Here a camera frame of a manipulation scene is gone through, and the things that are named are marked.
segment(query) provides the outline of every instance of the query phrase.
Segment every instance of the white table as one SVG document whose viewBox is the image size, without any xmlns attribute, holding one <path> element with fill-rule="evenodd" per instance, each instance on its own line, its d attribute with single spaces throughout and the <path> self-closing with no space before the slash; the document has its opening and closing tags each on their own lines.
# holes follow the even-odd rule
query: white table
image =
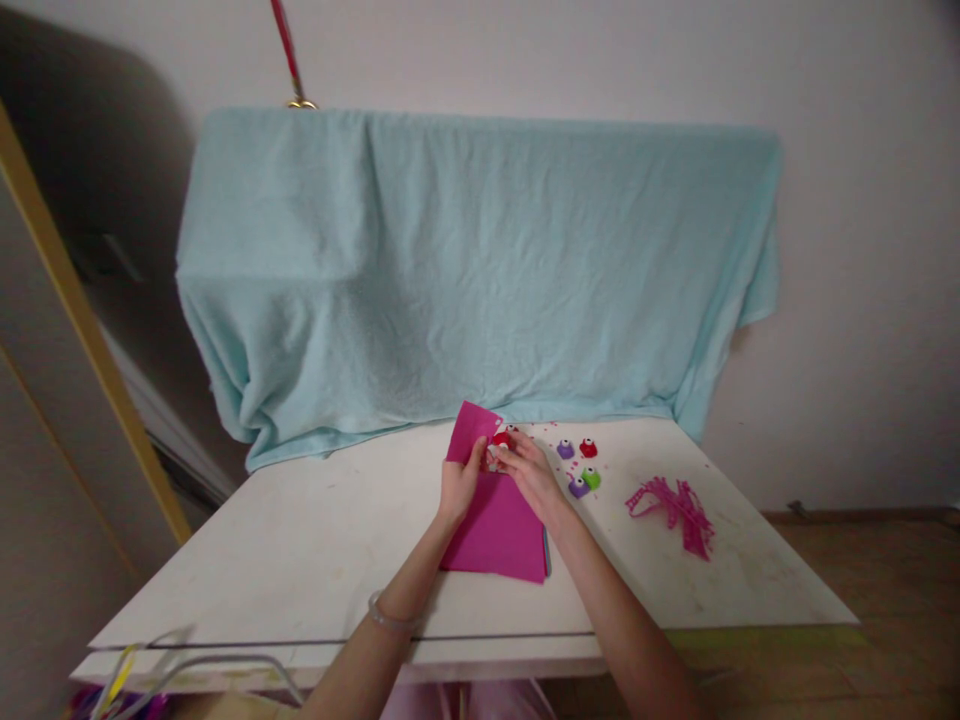
<svg viewBox="0 0 960 720">
<path fill-rule="evenodd" d="M 210 652 L 273 654 L 314 684 L 419 539 L 439 499 L 452 423 L 422 426 L 256 472 L 90 643 L 74 678 L 103 682 L 118 651 L 137 654 L 129 685 Z M 843 625 L 837 596 L 671 421 L 521 426 L 548 449 L 591 437 L 602 475 L 574 501 L 608 557 L 664 629 Z M 558 482 L 566 486 L 563 473 Z M 683 550 L 665 514 L 624 502 L 654 476 L 687 480 L 714 523 L 707 563 Z M 603 670 L 590 622 L 552 541 L 543 586 L 444 573 L 401 681 L 569 676 Z M 175 690 L 266 689 L 262 668 L 200 669 Z"/>
</svg>

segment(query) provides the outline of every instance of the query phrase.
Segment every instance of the floor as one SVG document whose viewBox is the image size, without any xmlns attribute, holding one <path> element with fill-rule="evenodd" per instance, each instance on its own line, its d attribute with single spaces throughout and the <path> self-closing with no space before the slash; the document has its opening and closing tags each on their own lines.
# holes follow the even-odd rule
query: floor
<svg viewBox="0 0 960 720">
<path fill-rule="evenodd" d="M 721 718 L 960 718 L 960 532 L 937 522 L 777 530 L 863 622 L 862 646 L 685 653 Z M 563 720 L 628 717 L 612 678 L 543 681 Z"/>
</svg>

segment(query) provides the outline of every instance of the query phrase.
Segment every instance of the wrist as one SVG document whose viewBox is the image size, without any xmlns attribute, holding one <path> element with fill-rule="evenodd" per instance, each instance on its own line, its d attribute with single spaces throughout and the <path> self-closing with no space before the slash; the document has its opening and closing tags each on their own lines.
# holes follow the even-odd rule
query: wrist
<svg viewBox="0 0 960 720">
<path fill-rule="evenodd" d="M 545 499 L 542 507 L 543 517 L 541 519 L 543 520 L 544 527 L 547 528 L 547 532 L 550 533 L 550 536 L 554 539 L 560 536 L 563 528 L 571 521 L 576 521 L 580 517 L 573 507 L 571 507 L 570 503 L 567 502 L 562 492 L 552 493 Z"/>
<path fill-rule="evenodd" d="M 452 537 L 463 523 L 464 517 L 466 517 L 466 513 L 457 514 L 441 508 L 437 510 L 437 514 L 430 523 L 430 528 L 443 536 Z"/>
</svg>

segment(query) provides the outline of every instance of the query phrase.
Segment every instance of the tabletop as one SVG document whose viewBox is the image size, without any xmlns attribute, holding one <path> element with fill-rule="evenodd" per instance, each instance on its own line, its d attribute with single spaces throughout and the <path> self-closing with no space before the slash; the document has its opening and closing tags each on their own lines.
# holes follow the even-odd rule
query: tabletop
<svg viewBox="0 0 960 720">
<path fill-rule="evenodd" d="M 452 423 L 420 426 L 256 472 L 93 639 L 117 649 L 284 643 L 338 646 L 419 539 L 439 500 Z M 856 623 L 856 618 L 671 421 L 524 425 L 555 467 L 561 439 L 594 439 L 596 492 L 572 500 L 664 629 Z M 558 482 L 563 473 L 557 473 Z M 683 549 L 665 514 L 624 503 L 654 476 L 689 482 L 716 535 L 709 562 Z M 420 643 L 590 636 L 550 542 L 543 586 L 441 573 Z M 456 657 L 455 650 L 450 655 Z"/>
</svg>

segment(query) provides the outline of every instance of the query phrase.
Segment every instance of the paper sheet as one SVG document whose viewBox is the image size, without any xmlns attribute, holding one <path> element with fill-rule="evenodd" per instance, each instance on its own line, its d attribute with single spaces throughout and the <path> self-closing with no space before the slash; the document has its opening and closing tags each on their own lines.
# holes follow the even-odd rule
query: paper sheet
<svg viewBox="0 0 960 720">
<path fill-rule="evenodd" d="M 493 437 L 499 418 L 464 402 L 450 438 L 447 460 L 466 461 L 474 441 Z M 509 475 L 481 472 L 463 524 L 447 548 L 444 570 L 495 573 L 543 584 L 547 577 L 543 523 Z"/>
</svg>

